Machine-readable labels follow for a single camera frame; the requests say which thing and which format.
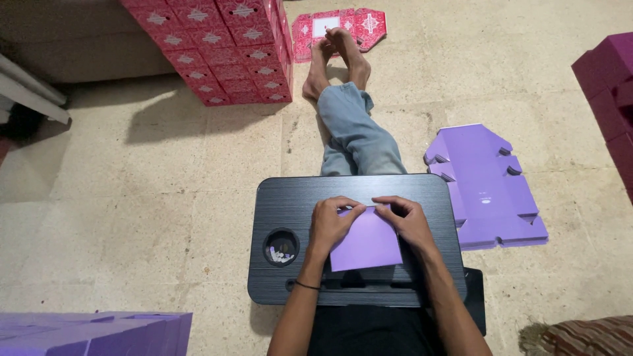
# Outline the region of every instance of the bare foot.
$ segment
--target bare foot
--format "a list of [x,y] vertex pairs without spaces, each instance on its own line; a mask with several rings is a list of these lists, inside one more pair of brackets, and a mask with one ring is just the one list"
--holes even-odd
[[312,46],[312,62],[310,63],[308,78],[303,83],[303,96],[318,100],[323,89],[330,85],[325,76],[325,69],[327,62],[335,52],[336,48],[327,39],[321,39],[321,41]]
[[356,46],[356,39],[352,37],[348,30],[340,27],[325,30],[325,38],[336,47],[341,54],[345,65],[349,69],[349,81],[354,82],[356,87],[365,90],[367,80],[372,73],[372,66],[363,57]]

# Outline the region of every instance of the black bracelet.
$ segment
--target black bracelet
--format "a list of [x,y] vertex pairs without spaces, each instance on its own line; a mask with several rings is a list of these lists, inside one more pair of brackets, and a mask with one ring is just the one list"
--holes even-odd
[[300,285],[300,286],[304,287],[304,288],[314,289],[314,290],[316,290],[316,291],[320,291],[320,290],[321,290],[321,287],[312,287],[312,286],[307,286],[307,285],[305,285],[305,284],[303,284],[303,283],[301,283],[301,282],[297,281],[296,279],[294,280],[294,282],[295,282],[296,284],[298,284],[298,285]]

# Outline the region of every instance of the stack of maroon boxes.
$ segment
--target stack of maroon boxes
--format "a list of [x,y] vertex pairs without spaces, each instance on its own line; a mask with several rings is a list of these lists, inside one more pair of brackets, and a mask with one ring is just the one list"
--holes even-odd
[[282,0],[121,0],[207,106],[292,101]]
[[608,36],[572,70],[633,201],[633,32]]

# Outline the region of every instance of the right hand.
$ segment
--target right hand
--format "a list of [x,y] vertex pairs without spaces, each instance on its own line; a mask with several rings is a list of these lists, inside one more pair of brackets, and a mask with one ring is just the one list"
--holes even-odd
[[378,198],[372,198],[372,200],[375,203],[391,204],[392,208],[402,211],[404,217],[396,215],[384,205],[376,206],[380,216],[392,223],[398,234],[410,245],[424,252],[437,248],[429,229],[427,217],[424,215],[422,206],[419,203],[396,195],[379,196]]

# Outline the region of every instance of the hand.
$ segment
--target hand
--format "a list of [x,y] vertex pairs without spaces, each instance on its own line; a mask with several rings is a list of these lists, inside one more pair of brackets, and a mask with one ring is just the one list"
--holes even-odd
[[[342,207],[353,209],[344,217],[340,217],[337,209]],[[308,247],[327,257],[334,244],[348,233],[349,227],[365,209],[365,205],[344,196],[319,200],[312,212],[312,234]]]
[[398,234],[410,245],[424,252],[437,248],[429,229],[427,217],[424,216],[424,211],[419,203],[400,196],[379,196],[372,198],[372,200],[376,203],[391,204],[392,208],[402,211],[404,217],[396,215],[384,205],[376,206],[380,216],[392,223]]

